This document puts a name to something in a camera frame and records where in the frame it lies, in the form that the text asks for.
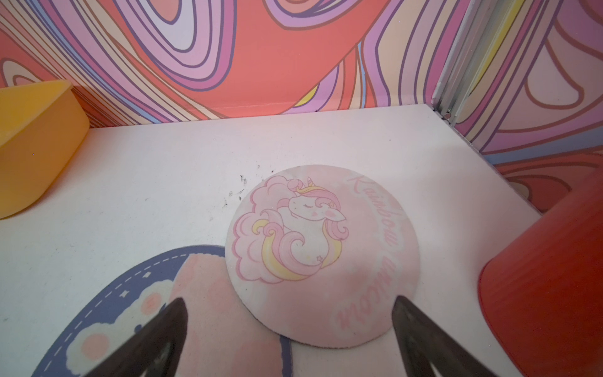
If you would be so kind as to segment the blue bunny planet coaster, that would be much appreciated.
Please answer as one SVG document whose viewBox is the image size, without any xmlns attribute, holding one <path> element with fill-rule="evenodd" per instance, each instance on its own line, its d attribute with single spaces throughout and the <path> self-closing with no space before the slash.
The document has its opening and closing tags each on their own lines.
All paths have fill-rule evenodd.
<svg viewBox="0 0 603 377">
<path fill-rule="evenodd" d="M 171 301 L 183 298 L 188 331 L 178 376 L 291 376 L 291 341 L 268 330 L 236 296 L 222 246 L 159 254 L 117 277 L 61 333 L 35 376 L 85 376 Z"/>
</svg>

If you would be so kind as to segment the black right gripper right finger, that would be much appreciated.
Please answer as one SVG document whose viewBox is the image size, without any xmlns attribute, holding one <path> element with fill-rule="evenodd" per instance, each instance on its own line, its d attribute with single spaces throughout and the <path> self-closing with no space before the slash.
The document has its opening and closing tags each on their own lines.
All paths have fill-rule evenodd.
<svg viewBox="0 0 603 377">
<path fill-rule="evenodd" d="M 403 295 L 392 322 L 408 376 L 496 376 Z"/>
</svg>

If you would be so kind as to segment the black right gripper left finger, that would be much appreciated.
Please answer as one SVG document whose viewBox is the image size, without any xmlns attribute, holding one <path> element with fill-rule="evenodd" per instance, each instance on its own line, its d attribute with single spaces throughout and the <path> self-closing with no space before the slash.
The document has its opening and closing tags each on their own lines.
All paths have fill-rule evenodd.
<svg viewBox="0 0 603 377">
<path fill-rule="evenodd" d="M 174 376 L 184 349 L 188 311 L 176 298 L 89 376 Z"/>
</svg>

